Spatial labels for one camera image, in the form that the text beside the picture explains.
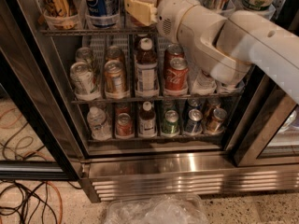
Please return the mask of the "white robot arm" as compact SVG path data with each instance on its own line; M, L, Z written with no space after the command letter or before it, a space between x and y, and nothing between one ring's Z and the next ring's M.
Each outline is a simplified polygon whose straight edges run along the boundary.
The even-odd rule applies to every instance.
M220 83L238 84L255 64L299 104L297 35L246 10L225 18L196 0L124 0L124 7Z

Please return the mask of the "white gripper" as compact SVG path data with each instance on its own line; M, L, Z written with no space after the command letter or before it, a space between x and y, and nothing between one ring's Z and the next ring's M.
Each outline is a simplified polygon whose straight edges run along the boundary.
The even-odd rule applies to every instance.
M158 7L138 0L124 0L125 10L133 18L145 26L157 22L158 33L172 43L178 42L177 33L183 16L199 5L197 0L162 0Z

